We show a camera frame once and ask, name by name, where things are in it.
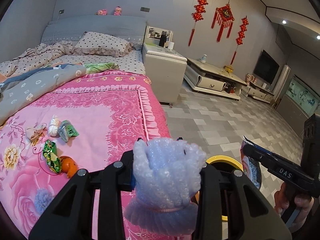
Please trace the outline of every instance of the polka dot pillow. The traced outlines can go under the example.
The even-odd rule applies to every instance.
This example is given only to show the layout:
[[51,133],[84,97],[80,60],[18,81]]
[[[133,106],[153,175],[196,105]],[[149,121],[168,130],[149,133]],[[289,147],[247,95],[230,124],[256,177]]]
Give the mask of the polka dot pillow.
[[87,32],[73,49],[74,54],[95,54],[124,57],[132,51],[133,44],[108,34]]

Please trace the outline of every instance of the hand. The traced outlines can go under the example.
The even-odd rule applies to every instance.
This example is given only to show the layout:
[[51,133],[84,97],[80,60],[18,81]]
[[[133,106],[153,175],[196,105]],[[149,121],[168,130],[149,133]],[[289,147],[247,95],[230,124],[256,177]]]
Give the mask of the hand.
[[[285,188],[286,184],[282,183],[280,191],[277,191],[275,193],[275,211],[278,214],[281,214],[281,212],[289,207],[289,201],[287,197],[285,196]],[[312,205],[313,205],[313,198],[306,194],[299,194],[295,197],[294,202],[297,205],[297,207],[301,208],[300,213],[294,220],[294,225],[292,228],[290,228],[291,232],[297,231],[299,228],[301,228],[306,221],[307,215],[309,214]]]

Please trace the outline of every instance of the candy wrapper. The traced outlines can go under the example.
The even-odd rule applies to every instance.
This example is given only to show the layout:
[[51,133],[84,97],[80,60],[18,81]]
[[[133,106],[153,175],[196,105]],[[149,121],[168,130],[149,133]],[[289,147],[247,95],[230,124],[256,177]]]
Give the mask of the candy wrapper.
[[250,144],[258,149],[261,149],[268,154],[271,154],[271,152],[253,143],[252,141],[248,140],[244,136],[241,149],[240,149],[243,171],[244,171],[244,174],[247,175],[247,177],[253,182],[253,184],[258,189],[260,189],[261,183],[262,183],[262,174],[261,174],[260,164],[258,161],[245,155],[245,152],[243,151],[243,147],[247,144]]
[[58,134],[65,142],[69,141],[70,137],[79,135],[71,122],[68,120],[61,122],[60,126],[58,127]]
[[49,168],[55,173],[60,173],[61,163],[59,157],[57,156],[56,144],[50,140],[46,140],[42,154],[46,158]]

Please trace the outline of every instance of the blue pompom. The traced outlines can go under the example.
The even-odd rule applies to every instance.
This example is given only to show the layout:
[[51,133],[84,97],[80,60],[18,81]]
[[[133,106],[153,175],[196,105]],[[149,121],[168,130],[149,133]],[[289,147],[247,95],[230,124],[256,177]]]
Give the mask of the blue pompom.
[[52,194],[45,188],[40,188],[37,190],[35,207],[39,215],[42,215],[53,199],[54,197]]

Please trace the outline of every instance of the pink bedspread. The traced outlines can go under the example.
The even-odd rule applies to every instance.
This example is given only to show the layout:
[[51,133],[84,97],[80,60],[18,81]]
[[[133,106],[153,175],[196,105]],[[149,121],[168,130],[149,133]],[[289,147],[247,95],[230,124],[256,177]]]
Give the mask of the pink bedspread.
[[[70,120],[80,135],[65,143],[44,131],[36,145],[28,143],[25,129],[41,123],[48,126],[53,114],[61,121]],[[49,170],[42,156],[47,139],[57,143],[59,156],[68,155],[79,168],[91,172],[119,160],[139,137],[150,140],[159,136],[170,135],[146,76],[111,70],[72,80],[18,111],[0,130],[0,201],[28,237],[40,216],[35,205],[39,192],[54,196],[68,181],[66,174]],[[122,194],[123,207],[133,196],[134,192]],[[148,233],[126,220],[124,228],[127,239],[174,239]]]

